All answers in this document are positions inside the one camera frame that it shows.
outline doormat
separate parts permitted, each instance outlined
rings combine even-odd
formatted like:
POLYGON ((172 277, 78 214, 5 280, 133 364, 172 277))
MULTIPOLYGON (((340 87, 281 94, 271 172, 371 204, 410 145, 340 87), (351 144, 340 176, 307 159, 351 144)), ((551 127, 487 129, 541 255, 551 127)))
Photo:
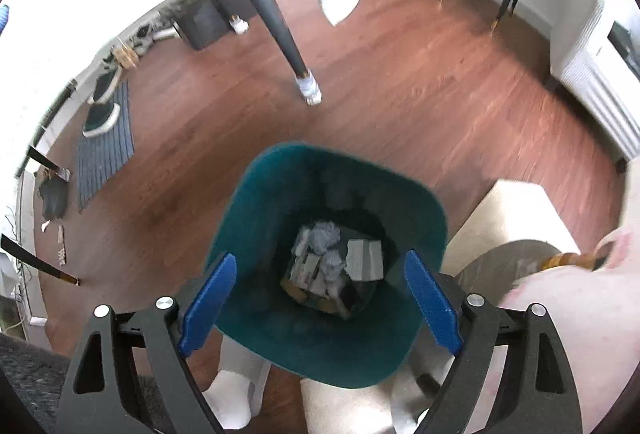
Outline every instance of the doormat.
POLYGON ((78 150, 78 207, 82 211, 107 180, 118 172, 133 156, 133 136, 129 115, 129 84, 121 82, 113 94, 120 105, 120 116, 105 134, 99 137, 80 137, 78 150))

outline teal trash bin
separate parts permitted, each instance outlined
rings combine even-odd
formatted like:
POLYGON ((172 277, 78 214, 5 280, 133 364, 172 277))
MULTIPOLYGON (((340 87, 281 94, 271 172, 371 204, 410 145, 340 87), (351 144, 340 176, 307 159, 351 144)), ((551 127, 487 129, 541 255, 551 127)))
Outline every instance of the teal trash bin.
POLYGON ((247 168, 209 251, 230 252, 238 278, 216 326, 254 353, 337 387, 374 385, 408 353, 422 315, 404 282, 415 249, 439 270, 444 212, 419 183, 363 160, 306 145, 271 147, 247 168), (331 220, 379 239, 385 279, 350 319, 295 302, 280 287, 302 225, 331 220))

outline blue gripper pad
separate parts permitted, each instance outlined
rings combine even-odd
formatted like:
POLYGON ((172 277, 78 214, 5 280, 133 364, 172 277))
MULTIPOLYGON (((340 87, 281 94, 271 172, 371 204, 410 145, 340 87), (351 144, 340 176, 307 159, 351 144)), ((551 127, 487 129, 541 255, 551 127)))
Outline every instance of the blue gripper pad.
POLYGON ((180 354, 185 358, 204 345, 236 283, 237 273, 236 258, 226 254, 191 302, 182 319, 182 336, 178 342, 180 354))
POLYGON ((462 349, 458 315, 421 258, 410 250, 404 256, 404 279, 436 342, 453 356, 462 349))

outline metal screw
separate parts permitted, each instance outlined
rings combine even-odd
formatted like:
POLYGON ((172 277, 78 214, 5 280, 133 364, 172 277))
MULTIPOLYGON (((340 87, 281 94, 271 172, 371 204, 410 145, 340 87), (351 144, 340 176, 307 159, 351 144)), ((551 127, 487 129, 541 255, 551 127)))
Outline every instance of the metal screw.
POLYGON ((531 312, 533 315, 538 315, 539 317, 543 317, 546 315, 546 308, 542 304, 534 304, 531 306, 531 312))
POLYGON ((106 304, 100 304, 96 309, 94 309, 94 315, 98 318, 106 317, 109 314, 109 306, 106 304))
POLYGON ((484 304, 484 297, 482 295, 478 295, 478 293, 472 293, 466 298, 466 301, 471 306, 479 308, 482 304, 484 304))
POLYGON ((156 308, 158 309, 169 309, 174 305, 174 300, 171 297, 161 297, 156 300, 156 308))

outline sneaker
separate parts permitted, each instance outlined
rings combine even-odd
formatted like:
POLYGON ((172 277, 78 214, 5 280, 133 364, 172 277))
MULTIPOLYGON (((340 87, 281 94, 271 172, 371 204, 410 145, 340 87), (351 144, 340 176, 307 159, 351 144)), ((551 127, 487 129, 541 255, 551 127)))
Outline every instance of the sneaker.
POLYGON ((153 46, 153 32, 153 26, 147 23, 140 26, 140 28, 136 32, 136 35, 131 37, 131 47, 133 48, 133 51, 136 52, 136 55, 138 55, 138 57, 145 56, 146 52, 149 51, 149 48, 153 46))
POLYGON ((99 137, 110 131, 118 122, 120 105, 112 100, 106 104, 95 104, 89 108, 89 114, 84 121, 82 134, 86 138, 99 137))
POLYGON ((92 106, 94 104, 104 104, 109 100, 113 96, 113 92, 118 87, 122 71, 122 66, 117 65, 113 68, 109 68, 100 75, 95 81, 94 92, 89 97, 89 100, 87 100, 87 103, 92 106))
POLYGON ((118 62, 116 61, 116 56, 113 55, 113 46, 112 46, 111 49, 109 50, 109 54, 102 58, 102 65, 107 69, 111 69, 111 68, 115 68, 117 64, 118 62))
POLYGON ((9 21, 9 7, 7 5, 0 5, 0 34, 4 30, 7 22, 9 21))

